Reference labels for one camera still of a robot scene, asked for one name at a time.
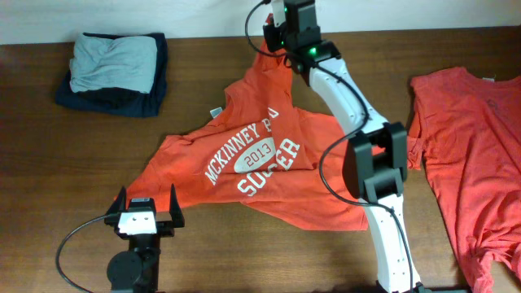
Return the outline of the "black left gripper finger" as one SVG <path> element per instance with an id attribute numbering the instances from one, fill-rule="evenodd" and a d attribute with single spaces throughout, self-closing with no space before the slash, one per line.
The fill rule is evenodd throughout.
<path id="1" fill-rule="evenodd" d="M 123 212 L 126 208 L 126 189 L 124 186 L 121 187 L 116 199 L 113 201 L 109 209 L 107 210 L 107 215 L 114 215 L 118 212 Z"/>
<path id="2" fill-rule="evenodd" d="M 171 185 L 170 189 L 170 202 L 169 202 L 169 214 L 174 227 L 184 227 L 185 218 L 182 214 L 182 209 L 177 200 L 177 193 L 174 184 Z"/>

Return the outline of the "orange McKinney soccer t-shirt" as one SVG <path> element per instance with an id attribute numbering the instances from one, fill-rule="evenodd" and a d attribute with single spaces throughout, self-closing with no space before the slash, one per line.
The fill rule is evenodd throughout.
<path id="1" fill-rule="evenodd" d="M 291 86 L 283 59 L 258 53 L 225 89 L 223 112 L 201 129 L 166 137 L 128 199 L 153 198 L 165 212 L 174 184 L 182 208 L 238 202 L 302 230 L 366 230 L 364 210 L 332 195 L 352 197 L 341 175 L 346 143 L 318 166 L 342 129 L 333 116 L 295 107 Z"/>

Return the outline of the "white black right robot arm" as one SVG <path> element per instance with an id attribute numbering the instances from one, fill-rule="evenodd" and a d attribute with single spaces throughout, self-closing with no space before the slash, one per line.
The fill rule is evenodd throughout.
<path id="1" fill-rule="evenodd" d="M 346 143 L 342 178 L 352 196 L 338 200 L 363 208 L 377 257 L 377 292 L 427 291 L 409 249 L 404 224 L 407 132 L 367 101 L 333 42 L 322 38 L 314 0 L 265 0 L 273 14 L 263 27 L 267 55 L 283 57 L 326 103 L 344 132 L 323 152 L 318 166 Z"/>

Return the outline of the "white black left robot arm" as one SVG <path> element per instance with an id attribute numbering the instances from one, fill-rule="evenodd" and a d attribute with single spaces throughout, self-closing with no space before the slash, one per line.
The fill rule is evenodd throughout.
<path id="1" fill-rule="evenodd" d="M 185 226 L 174 187 L 169 196 L 169 215 L 169 220 L 158 221 L 153 198 L 127 202 L 126 189 L 120 190 L 104 219 L 119 238 L 129 242 L 128 249 L 113 256 L 107 265 L 112 292 L 158 291 L 160 240 L 172 238 L 176 228 Z"/>

